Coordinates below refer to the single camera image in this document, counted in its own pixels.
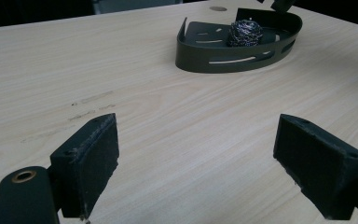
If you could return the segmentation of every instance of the wooden table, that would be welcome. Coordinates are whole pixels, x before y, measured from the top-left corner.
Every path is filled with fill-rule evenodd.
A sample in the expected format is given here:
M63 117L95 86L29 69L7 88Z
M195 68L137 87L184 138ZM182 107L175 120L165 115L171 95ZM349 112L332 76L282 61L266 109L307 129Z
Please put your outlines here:
M230 24L238 7L270 5L217 0L1 27L0 181L49 167L88 120L116 113L119 166L93 224L358 223L358 210L325 220L272 157L282 113L358 148L357 24L292 7L304 24L283 60L217 75L175 66L185 17Z

